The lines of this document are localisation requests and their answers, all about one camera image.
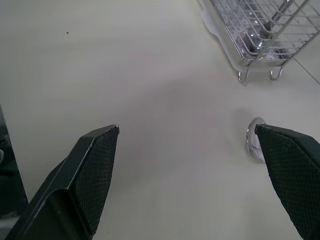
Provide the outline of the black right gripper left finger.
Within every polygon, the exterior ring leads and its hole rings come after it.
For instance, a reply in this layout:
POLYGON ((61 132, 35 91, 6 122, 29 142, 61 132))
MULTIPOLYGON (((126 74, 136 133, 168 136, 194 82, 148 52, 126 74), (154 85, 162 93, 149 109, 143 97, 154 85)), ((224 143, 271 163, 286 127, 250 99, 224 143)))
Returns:
POLYGON ((91 240, 110 189, 119 133, 118 125, 109 125, 80 137, 6 239, 91 240))

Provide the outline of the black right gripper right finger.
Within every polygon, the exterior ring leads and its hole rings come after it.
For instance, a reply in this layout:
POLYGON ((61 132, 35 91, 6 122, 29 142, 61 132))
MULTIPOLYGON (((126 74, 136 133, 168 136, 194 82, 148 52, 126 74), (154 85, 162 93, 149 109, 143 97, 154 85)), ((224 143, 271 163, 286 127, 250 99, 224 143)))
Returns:
POLYGON ((258 124, 258 137, 272 186, 304 240, 320 238, 320 144, 313 137, 258 124))

